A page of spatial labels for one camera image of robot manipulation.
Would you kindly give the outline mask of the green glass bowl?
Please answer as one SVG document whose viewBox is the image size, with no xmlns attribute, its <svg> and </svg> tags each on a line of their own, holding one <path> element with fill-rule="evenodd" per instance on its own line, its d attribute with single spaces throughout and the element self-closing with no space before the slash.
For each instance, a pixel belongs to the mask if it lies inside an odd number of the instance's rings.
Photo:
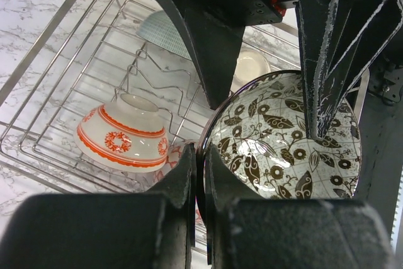
<svg viewBox="0 0 403 269">
<path fill-rule="evenodd" d="M 137 35 L 170 53 L 191 60 L 181 35 L 165 11 L 150 14 L 140 24 Z"/>
</svg>

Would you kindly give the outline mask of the grey patterned bowl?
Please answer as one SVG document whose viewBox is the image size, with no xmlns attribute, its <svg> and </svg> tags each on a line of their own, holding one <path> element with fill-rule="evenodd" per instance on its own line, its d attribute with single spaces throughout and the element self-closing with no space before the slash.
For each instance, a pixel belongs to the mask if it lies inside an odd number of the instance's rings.
<svg viewBox="0 0 403 269">
<path fill-rule="evenodd" d="M 342 101 L 323 139 L 306 134 L 298 70 L 261 76 L 211 116 L 197 149 L 205 173 L 213 144 L 232 174 L 270 199 L 352 198 L 361 170 L 361 138 L 351 105 Z"/>
</svg>

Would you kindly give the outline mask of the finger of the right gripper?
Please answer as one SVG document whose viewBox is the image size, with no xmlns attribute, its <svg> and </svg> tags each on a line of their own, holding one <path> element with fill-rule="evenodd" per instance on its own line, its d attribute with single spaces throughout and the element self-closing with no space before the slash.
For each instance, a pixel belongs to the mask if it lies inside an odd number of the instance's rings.
<svg viewBox="0 0 403 269">
<path fill-rule="evenodd" d="M 306 133 L 323 139 L 347 92 L 402 27 L 401 0 L 298 0 Z"/>
<path fill-rule="evenodd" d="M 179 32 L 210 108 L 229 96 L 245 28 L 218 20 L 202 0 L 156 0 Z"/>
</svg>

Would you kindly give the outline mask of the orange patterned glass bowl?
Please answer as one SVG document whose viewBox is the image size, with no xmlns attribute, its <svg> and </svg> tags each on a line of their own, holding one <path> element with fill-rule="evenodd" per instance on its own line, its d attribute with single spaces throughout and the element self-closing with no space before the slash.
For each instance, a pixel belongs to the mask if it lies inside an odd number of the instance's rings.
<svg viewBox="0 0 403 269">
<path fill-rule="evenodd" d="M 74 132 L 74 142 L 97 163 L 134 173 L 162 168 L 169 149 L 157 105 L 128 93 L 85 115 Z"/>
</svg>

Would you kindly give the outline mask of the blue patterned bowl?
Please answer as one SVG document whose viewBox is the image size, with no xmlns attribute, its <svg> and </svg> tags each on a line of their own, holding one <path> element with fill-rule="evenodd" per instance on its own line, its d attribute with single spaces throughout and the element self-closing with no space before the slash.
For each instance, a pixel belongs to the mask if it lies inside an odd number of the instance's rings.
<svg viewBox="0 0 403 269">
<path fill-rule="evenodd" d="M 169 147 L 164 166 L 161 169 L 153 172 L 153 185 L 161 181 L 171 170 L 174 169 L 182 156 L 185 145 L 188 144 L 196 144 L 196 142 L 193 140 L 182 140 L 175 142 Z"/>
</svg>

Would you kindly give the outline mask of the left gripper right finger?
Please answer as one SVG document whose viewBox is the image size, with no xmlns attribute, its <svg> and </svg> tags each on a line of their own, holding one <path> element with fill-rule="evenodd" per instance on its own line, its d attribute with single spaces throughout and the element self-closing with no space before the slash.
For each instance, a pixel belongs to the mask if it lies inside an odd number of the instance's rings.
<svg viewBox="0 0 403 269">
<path fill-rule="evenodd" d="M 374 208 L 355 199 L 270 200 L 205 156 L 208 261 L 214 268 L 392 268 Z"/>
</svg>

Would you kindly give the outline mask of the brown patterned bowl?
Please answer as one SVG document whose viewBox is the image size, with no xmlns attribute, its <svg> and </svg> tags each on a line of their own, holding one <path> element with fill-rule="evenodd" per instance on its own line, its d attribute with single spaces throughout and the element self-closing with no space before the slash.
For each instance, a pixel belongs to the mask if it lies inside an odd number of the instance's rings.
<svg viewBox="0 0 403 269">
<path fill-rule="evenodd" d="M 245 84 L 270 72 L 270 64 L 262 54 L 253 49 L 243 47 L 237 58 L 230 92 L 235 93 Z"/>
</svg>

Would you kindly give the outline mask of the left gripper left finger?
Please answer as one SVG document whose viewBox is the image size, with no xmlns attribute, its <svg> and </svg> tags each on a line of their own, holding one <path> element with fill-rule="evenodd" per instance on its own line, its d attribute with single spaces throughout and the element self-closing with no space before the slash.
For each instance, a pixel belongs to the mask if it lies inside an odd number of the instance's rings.
<svg viewBox="0 0 403 269">
<path fill-rule="evenodd" d="M 195 148 L 143 193 L 26 199 L 1 240 L 2 268 L 189 268 L 195 243 Z"/>
</svg>

